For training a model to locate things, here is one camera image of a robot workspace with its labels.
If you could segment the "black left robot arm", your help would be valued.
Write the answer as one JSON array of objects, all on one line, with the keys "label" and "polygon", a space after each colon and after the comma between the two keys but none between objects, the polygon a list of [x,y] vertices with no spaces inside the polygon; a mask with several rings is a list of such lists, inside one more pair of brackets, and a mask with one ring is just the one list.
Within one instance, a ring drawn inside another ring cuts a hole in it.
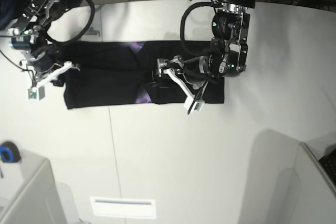
[{"label": "black left robot arm", "polygon": [[[208,0],[192,4],[180,21],[181,53],[159,58],[149,85],[158,88],[187,86],[200,91],[222,89],[225,78],[234,78],[246,70],[247,37],[250,25],[248,9],[256,0]],[[214,12],[210,41],[196,43],[186,39],[186,21],[201,8]]]}]

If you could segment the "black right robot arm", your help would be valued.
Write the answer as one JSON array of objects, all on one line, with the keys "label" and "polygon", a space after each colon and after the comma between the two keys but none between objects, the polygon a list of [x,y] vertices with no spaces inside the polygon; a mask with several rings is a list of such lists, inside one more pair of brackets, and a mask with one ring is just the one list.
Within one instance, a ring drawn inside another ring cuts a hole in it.
[{"label": "black right robot arm", "polygon": [[71,62],[63,63],[59,60],[58,49],[77,42],[93,22],[95,5],[92,0],[82,0],[90,7],[84,28],[67,41],[51,38],[48,34],[51,24],[72,9],[69,1],[31,0],[8,31],[10,46],[24,55],[27,66],[21,66],[20,69],[28,73],[33,88],[40,86],[42,81],[53,81],[74,67]]}]

